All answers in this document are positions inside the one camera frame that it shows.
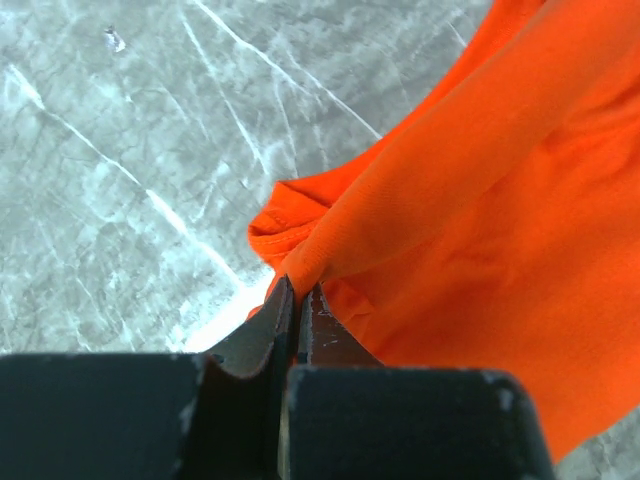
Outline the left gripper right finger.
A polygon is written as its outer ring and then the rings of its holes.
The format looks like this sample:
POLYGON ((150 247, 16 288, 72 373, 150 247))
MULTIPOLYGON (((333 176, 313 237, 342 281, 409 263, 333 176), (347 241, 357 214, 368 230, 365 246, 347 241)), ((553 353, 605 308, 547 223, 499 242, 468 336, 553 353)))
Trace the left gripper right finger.
POLYGON ((305 299, 287 385, 291 479, 550 479, 536 409, 492 369, 390 368, 305 299))

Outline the orange t shirt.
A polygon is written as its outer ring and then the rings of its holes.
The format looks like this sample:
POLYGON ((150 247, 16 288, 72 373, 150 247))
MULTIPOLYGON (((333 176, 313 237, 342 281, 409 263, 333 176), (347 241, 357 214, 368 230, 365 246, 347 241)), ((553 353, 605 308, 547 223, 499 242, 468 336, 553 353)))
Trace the orange t shirt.
POLYGON ((394 130, 278 182, 252 249, 393 366, 514 374, 561 461, 639 403, 639 5, 497 1, 394 130))

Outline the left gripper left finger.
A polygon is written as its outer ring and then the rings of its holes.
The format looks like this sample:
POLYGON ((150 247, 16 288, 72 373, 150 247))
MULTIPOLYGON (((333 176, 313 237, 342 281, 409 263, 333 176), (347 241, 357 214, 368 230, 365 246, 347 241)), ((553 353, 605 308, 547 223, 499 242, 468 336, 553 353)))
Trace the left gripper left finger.
POLYGON ((270 479, 293 293, 196 353, 1 359, 5 479, 270 479))

